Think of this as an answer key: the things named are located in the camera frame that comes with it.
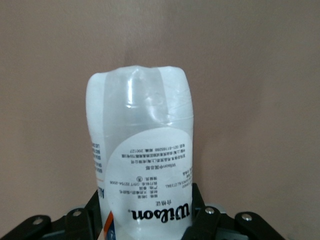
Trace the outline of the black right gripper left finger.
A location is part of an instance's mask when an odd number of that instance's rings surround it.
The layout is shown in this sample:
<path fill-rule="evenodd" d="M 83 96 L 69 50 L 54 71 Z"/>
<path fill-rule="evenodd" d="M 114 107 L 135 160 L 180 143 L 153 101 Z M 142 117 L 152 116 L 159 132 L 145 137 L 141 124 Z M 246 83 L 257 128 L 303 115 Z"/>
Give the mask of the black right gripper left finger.
<path fill-rule="evenodd" d="M 48 215 L 34 215 L 1 237 L 2 240 L 97 240 L 102 231 L 98 192 L 84 207 L 72 209 L 52 221 Z"/>

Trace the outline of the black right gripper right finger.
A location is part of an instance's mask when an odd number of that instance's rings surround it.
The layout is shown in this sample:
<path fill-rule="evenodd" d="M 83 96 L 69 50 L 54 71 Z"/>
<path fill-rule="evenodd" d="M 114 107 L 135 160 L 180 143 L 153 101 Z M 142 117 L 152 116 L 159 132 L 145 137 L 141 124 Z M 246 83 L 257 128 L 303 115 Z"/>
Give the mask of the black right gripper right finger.
<path fill-rule="evenodd" d="M 284 240 L 260 215 L 250 211 L 228 216 L 217 207 L 206 205 L 196 183 L 192 184 L 192 225 L 183 240 Z"/>

